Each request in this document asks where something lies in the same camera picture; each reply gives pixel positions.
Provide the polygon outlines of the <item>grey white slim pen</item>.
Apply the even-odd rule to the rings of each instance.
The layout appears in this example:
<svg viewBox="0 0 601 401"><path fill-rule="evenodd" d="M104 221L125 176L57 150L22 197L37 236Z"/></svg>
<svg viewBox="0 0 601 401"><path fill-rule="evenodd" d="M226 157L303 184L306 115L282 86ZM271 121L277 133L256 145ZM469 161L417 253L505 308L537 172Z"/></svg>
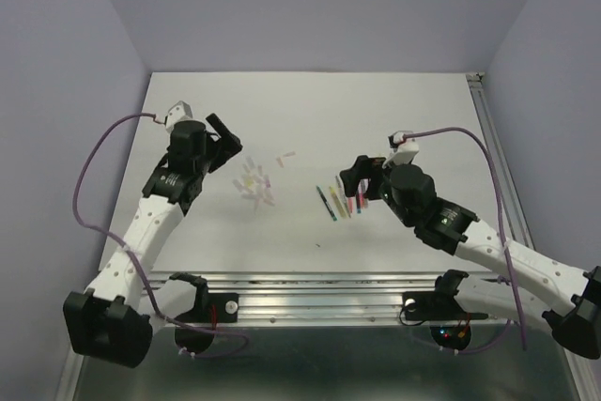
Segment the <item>grey white slim pen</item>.
<svg viewBox="0 0 601 401"><path fill-rule="evenodd" d="M341 181L341 178L339 176L335 176L335 181L336 181L336 185L337 185L337 189L338 189L338 194L339 194L339 197L341 199L341 203L344 206L344 209L345 209L345 212L347 214L347 217L351 218L351 215L349 215L349 212L348 212L348 208L347 208L347 196L345 194L344 186L343 186L343 183Z"/></svg>

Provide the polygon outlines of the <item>yellow pen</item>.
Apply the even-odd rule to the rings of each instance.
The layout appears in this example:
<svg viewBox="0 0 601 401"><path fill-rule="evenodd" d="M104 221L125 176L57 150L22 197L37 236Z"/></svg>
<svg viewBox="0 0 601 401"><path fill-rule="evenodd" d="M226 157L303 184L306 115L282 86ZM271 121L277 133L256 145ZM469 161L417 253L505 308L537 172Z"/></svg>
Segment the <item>yellow pen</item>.
<svg viewBox="0 0 601 401"><path fill-rule="evenodd" d="M329 187L329 192L340 216L342 218L348 219L350 217L350 213L347 211L347 205L342 199L342 197L332 186Z"/></svg>

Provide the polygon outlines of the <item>green black pen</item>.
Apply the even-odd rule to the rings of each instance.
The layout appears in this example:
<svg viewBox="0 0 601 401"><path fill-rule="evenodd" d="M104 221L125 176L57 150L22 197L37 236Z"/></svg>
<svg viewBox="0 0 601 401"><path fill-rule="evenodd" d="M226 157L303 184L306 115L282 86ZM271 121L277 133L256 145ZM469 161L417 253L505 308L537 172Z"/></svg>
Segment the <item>green black pen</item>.
<svg viewBox="0 0 601 401"><path fill-rule="evenodd" d="M317 191L323 205L325 206L326 210L328 211L328 214L330 215L331 219L334 222L337 222L337 217L336 217L330 203L328 202L326 195L323 193L323 191L321 190L321 188L318 185L316 185L316 191Z"/></svg>

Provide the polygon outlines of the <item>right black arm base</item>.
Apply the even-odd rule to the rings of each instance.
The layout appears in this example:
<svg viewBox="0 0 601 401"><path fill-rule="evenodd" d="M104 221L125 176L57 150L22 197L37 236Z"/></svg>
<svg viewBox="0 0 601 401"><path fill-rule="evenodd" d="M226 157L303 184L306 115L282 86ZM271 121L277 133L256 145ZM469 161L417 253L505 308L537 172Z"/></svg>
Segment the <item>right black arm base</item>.
<svg viewBox="0 0 601 401"><path fill-rule="evenodd" d="M488 314L467 310L456 299L459 284L468 278L465 271L448 270L436 279L433 290L403 292L400 323L407 327L427 323L439 347L465 353L471 340L470 323L488 319Z"/></svg>

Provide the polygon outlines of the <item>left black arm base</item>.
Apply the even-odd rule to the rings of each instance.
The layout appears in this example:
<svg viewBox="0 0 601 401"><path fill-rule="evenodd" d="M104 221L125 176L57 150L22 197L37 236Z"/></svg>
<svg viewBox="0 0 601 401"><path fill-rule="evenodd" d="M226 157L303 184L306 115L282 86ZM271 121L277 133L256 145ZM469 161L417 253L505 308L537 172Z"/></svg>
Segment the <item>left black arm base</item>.
<svg viewBox="0 0 601 401"><path fill-rule="evenodd" d="M238 322L238 293L213 293L204 277L176 272L153 294L159 309L152 316L153 328L173 326L179 354L194 360L217 359L239 354L248 346L244 333L218 330Z"/></svg>

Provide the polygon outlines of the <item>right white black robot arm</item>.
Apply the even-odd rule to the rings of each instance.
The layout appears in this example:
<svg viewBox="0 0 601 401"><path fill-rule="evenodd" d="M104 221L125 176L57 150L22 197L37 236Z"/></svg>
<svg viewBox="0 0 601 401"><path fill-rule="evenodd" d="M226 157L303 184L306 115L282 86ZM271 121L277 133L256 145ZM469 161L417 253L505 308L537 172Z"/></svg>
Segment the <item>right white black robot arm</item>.
<svg viewBox="0 0 601 401"><path fill-rule="evenodd" d="M600 357L600 269L565 265L505 238L474 212L438 197L434 180L411 163L387 164L361 155L341 171L347 196L361 181L426 246L470 261L500 276L480 279L447 270L430 291L407 291L399 315L412 324L516 321L547 332L580 357Z"/></svg>

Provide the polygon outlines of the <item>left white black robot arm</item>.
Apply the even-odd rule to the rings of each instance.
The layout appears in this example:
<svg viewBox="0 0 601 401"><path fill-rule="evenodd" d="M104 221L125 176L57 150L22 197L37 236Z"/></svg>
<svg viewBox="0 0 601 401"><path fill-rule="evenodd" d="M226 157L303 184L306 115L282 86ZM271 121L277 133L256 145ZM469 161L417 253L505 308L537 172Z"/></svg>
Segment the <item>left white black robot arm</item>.
<svg viewBox="0 0 601 401"><path fill-rule="evenodd" d="M163 126L168 147L153 168L124 236L106 230L117 247L82 292L70 292L63 303L72 350L134 368L146 357L154 335L167 325L185 333L179 353L209 358L218 335L218 308L208 281L176 272L159 290L147 278L168 238L202 192L206 175L242 150L240 139L216 114L203 121L177 109Z"/></svg>

